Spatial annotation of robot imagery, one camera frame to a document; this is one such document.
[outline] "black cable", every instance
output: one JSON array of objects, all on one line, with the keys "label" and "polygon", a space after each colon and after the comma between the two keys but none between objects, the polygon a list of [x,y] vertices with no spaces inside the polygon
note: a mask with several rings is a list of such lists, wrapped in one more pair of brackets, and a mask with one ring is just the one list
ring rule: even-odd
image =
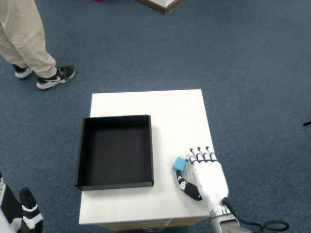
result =
[{"label": "black cable", "polygon": [[[266,229],[266,230],[269,230],[269,231],[275,231],[275,232],[283,232],[283,231],[286,231],[289,229],[290,225],[285,222],[285,221],[282,221],[282,220],[270,220],[270,221],[266,221],[264,222],[263,224],[259,224],[257,222],[248,222],[248,221],[245,221],[239,217],[237,217],[234,209],[233,209],[233,206],[231,205],[230,201],[229,201],[229,198],[223,198],[222,199],[222,204],[223,205],[226,205],[227,208],[231,211],[231,213],[242,223],[246,224],[246,225],[253,225],[253,226],[257,226],[259,227],[259,233],[263,233],[263,231]],[[272,225],[272,224],[281,224],[281,225],[284,225],[285,227],[283,228],[277,228],[277,227],[269,227],[269,225]]]},{"label": "black cable", "polygon": [[311,125],[311,121],[304,123],[303,126]]}]

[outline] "robotic wrist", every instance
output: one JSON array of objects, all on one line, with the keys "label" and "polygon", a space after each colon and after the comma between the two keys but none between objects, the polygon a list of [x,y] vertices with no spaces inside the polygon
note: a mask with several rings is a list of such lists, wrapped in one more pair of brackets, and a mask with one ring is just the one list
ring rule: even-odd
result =
[{"label": "robotic wrist", "polygon": [[231,211],[227,208],[222,209],[222,210],[211,210],[209,212],[209,215],[211,218],[215,218],[215,217],[219,217],[219,216],[223,216],[223,215],[228,215],[230,214]]}]

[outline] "person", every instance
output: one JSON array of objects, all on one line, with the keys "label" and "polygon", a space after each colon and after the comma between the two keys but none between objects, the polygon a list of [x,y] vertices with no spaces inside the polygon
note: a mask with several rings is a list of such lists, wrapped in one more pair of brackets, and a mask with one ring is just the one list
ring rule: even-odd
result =
[{"label": "person", "polygon": [[73,66],[56,67],[56,61],[47,53],[34,0],[0,0],[0,54],[13,65],[19,79],[34,71],[36,86],[42,90],[66,83],[75,75]]},{"label": "person", "polygon": [[42,233],[43,216],[28,188],[19,192],[20,202],[0,173],[0,232]]}]

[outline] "white shoe sole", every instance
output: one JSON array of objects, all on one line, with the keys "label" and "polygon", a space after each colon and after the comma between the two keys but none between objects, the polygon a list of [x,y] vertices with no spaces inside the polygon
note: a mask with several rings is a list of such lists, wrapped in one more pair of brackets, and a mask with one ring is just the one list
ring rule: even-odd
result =
[{"label": "white shoe sole", "polygon": [[27,68],[25,72],[23,73],[17,73],[15,72],[15,77],[17,77],[18,79],[24,79],[26,78],[28,75],[30,75],[33,71],[30,68]]},{"label": "white shoe sole", "polygon": [[45,84],[40,84],[39,82],[37,82],[36,86],[40,89],[40,90],[47,90],[50,89],[60,83],[66,83],[68,82],[70,79],[73,78],[73,76],[75,75],[76,70],[74,70],[74,72],[66,79],[62,79],[61,81],[58,82],[46,82]]}]

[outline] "blue cube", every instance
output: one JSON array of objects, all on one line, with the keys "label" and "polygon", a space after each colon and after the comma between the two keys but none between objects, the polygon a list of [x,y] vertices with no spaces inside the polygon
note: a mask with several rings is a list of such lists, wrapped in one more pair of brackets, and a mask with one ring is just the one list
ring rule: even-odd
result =
[{"label": "blue cube", "polygon": [[178,157],[173,165],[173,170],[174,171],[183,171],[186,165],[186,160]]}]

